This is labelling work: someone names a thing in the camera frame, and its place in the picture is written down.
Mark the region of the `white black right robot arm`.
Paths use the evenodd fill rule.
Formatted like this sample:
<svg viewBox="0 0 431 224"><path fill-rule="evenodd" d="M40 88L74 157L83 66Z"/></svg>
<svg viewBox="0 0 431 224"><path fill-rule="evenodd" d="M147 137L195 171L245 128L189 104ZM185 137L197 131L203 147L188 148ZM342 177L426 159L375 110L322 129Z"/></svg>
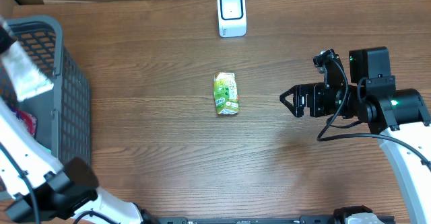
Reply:
<svg viewBox="0 0 431 224"><path fill-rule="evenodd" d="M385 46L351 50L350 72L334 50L313 58L322 83L279 97L295 116L327 117L318 142L376 139L397 179L412 223L430 222L430 112L419 91L397 89Z"/></svg>

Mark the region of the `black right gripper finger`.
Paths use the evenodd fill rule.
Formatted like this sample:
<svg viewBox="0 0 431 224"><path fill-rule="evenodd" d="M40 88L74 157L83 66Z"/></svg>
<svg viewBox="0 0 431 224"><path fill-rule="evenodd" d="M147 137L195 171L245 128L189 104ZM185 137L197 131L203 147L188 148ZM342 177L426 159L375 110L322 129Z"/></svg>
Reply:
<svg viewBox="0 0 431 224"><path fill-rule="evenodd" d="M284 93L282 93L279 98L281 100L285 100L288 96L295 96L296 95L296 91L298 89L298 85L292 86L290 89L288 89L287 91L285 91Z"/></svg>
<svg viewBox="0 0 431 224"><path fill-rule="evenodd" d="M302 104L294 98L294 102L291 103L287 101L286 97L280 96L280 102L292 113L296 118L303 117L303 106Z"/></svg>

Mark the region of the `purple red snack packet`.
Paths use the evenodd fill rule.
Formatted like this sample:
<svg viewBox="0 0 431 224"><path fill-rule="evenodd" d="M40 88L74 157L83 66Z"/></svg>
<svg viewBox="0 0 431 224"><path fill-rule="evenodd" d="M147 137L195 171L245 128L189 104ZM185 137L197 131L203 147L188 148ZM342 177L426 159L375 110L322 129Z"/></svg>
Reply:
<svg viewBox="0 0 431 224"><path fill-rule="evenodd" d="M25 126L26 130L30 133L30 135L35 137L37 126L36 117L22 110L18 110L17 108L14 108L12 106L10 106L9 109L12 111L15 117Z"/></svg>

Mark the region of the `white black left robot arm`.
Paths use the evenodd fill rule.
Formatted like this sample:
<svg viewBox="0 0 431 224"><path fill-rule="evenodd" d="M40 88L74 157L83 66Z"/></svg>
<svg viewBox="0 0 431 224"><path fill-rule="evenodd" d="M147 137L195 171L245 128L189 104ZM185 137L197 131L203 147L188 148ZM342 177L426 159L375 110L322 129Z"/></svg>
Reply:
<svg viewBox="0 0 431 224"><path fill-rule="evenodd" d="M74 223L157 223L145 209L100 187L84 160L63 165L45 151L1 103L1 179L13 203L6 215L15 223L41 223L54 218Z"/></svg>

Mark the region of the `green juice carton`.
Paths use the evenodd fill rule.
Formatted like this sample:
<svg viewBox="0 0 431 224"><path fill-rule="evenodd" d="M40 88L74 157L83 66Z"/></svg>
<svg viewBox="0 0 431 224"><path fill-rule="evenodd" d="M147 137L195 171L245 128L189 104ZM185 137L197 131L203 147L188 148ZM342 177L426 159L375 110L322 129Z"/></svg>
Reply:
<svg viewBox="0 0 431 224"><path fill-rule="evenodd" d="M239 113L239 96L234 73L219 72L214 75L213 96L219 115Z"/></svg>

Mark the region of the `white tube gold cap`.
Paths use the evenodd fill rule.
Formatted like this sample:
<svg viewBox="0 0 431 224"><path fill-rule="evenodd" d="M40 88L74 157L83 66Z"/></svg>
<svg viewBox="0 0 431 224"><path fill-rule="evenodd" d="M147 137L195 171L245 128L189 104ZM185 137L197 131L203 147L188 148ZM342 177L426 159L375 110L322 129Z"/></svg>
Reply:
<svg viewBox="0 0 431 224"><path fill-rule="evenodd" d="M1 63L5 67L19 102L54 88L54 83L33 63L2 17Z"/></svg>

